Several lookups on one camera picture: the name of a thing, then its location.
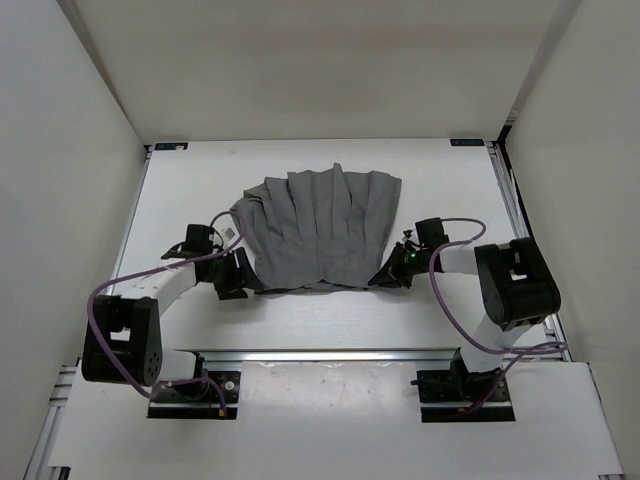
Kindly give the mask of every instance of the gray fabric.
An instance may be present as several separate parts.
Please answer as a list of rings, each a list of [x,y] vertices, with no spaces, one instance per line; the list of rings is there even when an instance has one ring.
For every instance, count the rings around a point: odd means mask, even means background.
[[[234,208],[265,290],[365,288],[378,271],[402,181],[386,173],[342,171],[267,177]]]

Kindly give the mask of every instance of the beige wall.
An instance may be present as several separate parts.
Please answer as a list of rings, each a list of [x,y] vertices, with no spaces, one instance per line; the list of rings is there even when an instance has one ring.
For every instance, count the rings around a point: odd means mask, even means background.
[[[507,140],[630,478],[640,478],[640,2],[587,0]]]
[[[494,140],[559,2],[59,1],[145,143]]]
[[[0,478],[21,479],[144,151],[55,0],[0,7]]]

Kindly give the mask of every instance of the cable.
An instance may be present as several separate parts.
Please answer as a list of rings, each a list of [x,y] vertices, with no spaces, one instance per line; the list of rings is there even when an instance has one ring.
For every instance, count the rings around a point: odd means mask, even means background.
[[[464,329],[464,327],[460,325],[460,322],[458,322],[458,320],[455,318],[455,316],[447,306],[446,302],[444,301],[444,297],[440,292],[438,283],[436,281],[435,262],[436,262],[436,259],[438,258],[438,255],[440,255],[440,253],[444,249],[469,245],[470,243],[478,240],[487,231],[487,226],[484,222],[480,220],[476,220],[474,218],[446,218],[446,219],[442,219],[442,221],[443,222],[469,222],[469,223],[475,223],[477,225],[480,225],[481,227],[480,233],[474,235],[468,240],[459,240],[459,241],[449,242],[449,243],[440,245],[438,248],[435,249],[435,251],[431,255],[431,258],[429,259],[429,278],[431,279],[431,287],[433,288],[433,293],[435,294],[436,299],[438,300],[438,303],[442,308],[442,311],[444,312],[445,316],[449,319],[453,327],[458,331],[458,333],[460,333],[460,335],[462,335],[467,342],[469,342],[478,350],[491,355],[505,355],[508,353],[516,354],[516,356],[511,359],[511,361],[502,370],[502,372],[500,372],[500,375],[498,375],[493,385],[491,386],[491,388],[486,394],[484,394],[482,397],[480,397],[476,402],[474,402],[470,406],[464,409],[461,409],[460,413],[453,416],[453,417],[459,417],[461,415],[468,415],[482,408],[482,406],[486,403],[486,401],[489,400],[491,396],[496,392],[496,390],[500,387],[500,383],[502,383],[502,381],[505,379],[507,372],[511,370],[511,368],[516,363],[518,363],[518,361],[520,361],[523,357],[528,355],[540,356],[540,355],[550,355],[553,353],[561,353],[568,350],[569,346],[564,342],[544,342],[528,348],[495,349],[495,348],[489,348],[482,345],[477,340],[475,340],[471,335],[469,335],[467,331]]]
[[[118,370],[118,372],[120,372],[122,377],[140,395],[142,395],[145,398],[152,399],[153,398],[153,391],[148,392],[147,390],[145,390],[144,387],[142,385],[140,385],[136,381],[135,378],[133,378],[133,376],[124,367],[124,365],[122,365],[122,362],[120,362],[120,360],[118,360],[118,357],[116,357],[116,355],[113,353],[113,350],[111,350],[111,347],[109,347],[109,344],[107,343],[107,341],[105,340],[104,336],[102,335],[102,332],[100,331],[100,327],[98,326],[98,323],[96,322],[95,315],[93,313],[93,304],[95,302],[95,299],[100,294],[100,292],[102,292],[104,289],[110,287],[111,285],[116,285],[117,283],[122,283],[122,282],[126,282],[126,281],[129,281],[129,280],[134,280],[134,279],[140,278],[140,277],[146,277],[147,275],[154,275],[154,274],[160,273],[160,272],[162,272],[164,270],[183,267],[184,265],[189,265],[191,263],[202,262],[202,261],[206,261],[206,260],[213,260],[214,258],[221,257],[221,256],[226,255],[227,253],[231,252],[242,241],[242,239],[245,237],[246,225],[245,225],[244,219],[238,214],[238,212],[233,211],[233,210],[224,211],[224,212],[221,212],[218,215],[216,215],[214,217],[214,219],[211,221],[211,225],[213,225],[216,222],[216,220],[218,220],[220,217],[222,217],[224,215],[234,216],[235,218],[238,219],[238,223],[240,224],[240,228],[239,228],[239,232],[238,232],[238,238],[236,238],[228,247],[223,248],[219,252],[211,253],[209,255],[204,255],[202,257],[189,258],[189,259],[182,260],[182,261],[179,261],[179,262],[176,262],[176,263],[172,263],[170,265],[164,265],[162,267],[156,267],[156,268],[152,268],[150,270],[145,270],[144,272],[132,273],[130,275],[125,275],[124,277],[113,278],[111,280],[108,280],[108,281],[98,285],[96,288],[93,289],[93,291],[89,295],[89,298],[87,300],[87,317],[89,319],[89,326],[91,327],[91,331],[93,332],[93,335],[95,336],[98,344],[100,345],[100,348],[102,348],[102,351],[105,353],[107,358],[111,361],[113,366],[116,367],[116,370]],[[220,388],[220,386],[216,382],[211,380],[209,377],[192,378],[192,379],[185,379],[185,380],[175,380],[173,382],[167,382],[167,385],[168,384],[186,385],[186,384],[189,384],[189,383],[198,383],[198,382],[208,383],[216,390],[216,392],[218,393],[218,396],[220,397],[220,409],[224,412],[224,416],[226,417],[227,416],[227,406],[226,406],[226,403],[225,403],[225,400],[224,400],[224,394],[222,393],[222,389]]]

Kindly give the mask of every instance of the gray cloth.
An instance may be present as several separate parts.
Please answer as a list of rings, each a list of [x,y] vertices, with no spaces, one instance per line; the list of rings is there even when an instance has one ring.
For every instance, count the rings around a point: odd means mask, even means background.
[[[335,163],[325,172],[267,177],[246,190],[234,208],[247,222],[265,291],[367,287],[380,268],[401,185],[386,173],[344,173]]]

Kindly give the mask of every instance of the black mounting plate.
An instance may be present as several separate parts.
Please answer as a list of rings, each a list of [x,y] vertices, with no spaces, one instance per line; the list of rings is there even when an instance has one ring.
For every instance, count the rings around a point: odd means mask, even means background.
[[[417,373],[422,423],[513,422],[515,414],[506,380],[482,408],[460,415],[459,408],[477,398],[464,398],[456,388],[449,370],[420,370]]]
[[[240,372],[210,371],[209,378],[220,385],[227,404],[226,420],[235,420],[238,416],[238,398],[240,397]],[[184,397],[172,388],[160,391],[149,402],[147,418],[179,418],[225,420],[219,412],[219,398],[215,390],[210,389],[198,399]]]

